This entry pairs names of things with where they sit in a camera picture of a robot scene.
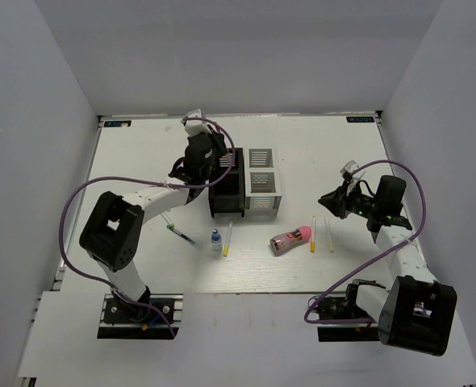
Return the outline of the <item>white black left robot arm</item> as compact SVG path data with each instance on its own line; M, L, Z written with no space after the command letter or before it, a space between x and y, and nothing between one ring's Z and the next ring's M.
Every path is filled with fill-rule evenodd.
M180 185L165 181L125 195L106 191L92 209L79 244L102 268L113 296L133 322L143 321L153 312L150 290L133 263L142 226L168 210L190 204L215 184L211 174L219 160L233 158L225 135L213 124L189 131L185 154L169 173L182 182Z

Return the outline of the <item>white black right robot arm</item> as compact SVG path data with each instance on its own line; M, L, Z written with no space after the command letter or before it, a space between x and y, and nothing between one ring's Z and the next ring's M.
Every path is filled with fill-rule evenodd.
M443 356L449 343L457 293L441 284L424 263L402 216L405 180L383 175L375 193L366 195L345 177L319 204L337 218L350 214L367 221L367 229L386 255L392 284L353 279L343 295L327 296L315 306L324 325L335 334L319 332L322 341L369 341L432 356Z

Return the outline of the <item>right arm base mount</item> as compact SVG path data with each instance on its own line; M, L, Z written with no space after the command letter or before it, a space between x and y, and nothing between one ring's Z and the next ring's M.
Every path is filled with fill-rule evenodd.
M374 313L369 313L357 305L358 292L374 291ZM325 320L317 326L321 343L378 342L378 322L382 304L388 291L376 281L355 279L343 293L331 293L311 309L310 317Z

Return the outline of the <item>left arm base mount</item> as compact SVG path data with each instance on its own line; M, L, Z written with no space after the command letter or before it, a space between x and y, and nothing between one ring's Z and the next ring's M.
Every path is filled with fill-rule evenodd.
M182 294L152 294L149 304L168 320L174 334L182 321ZM127 305L113 294L106 294L98 324L98 339L173 340L165 320L155 311Z

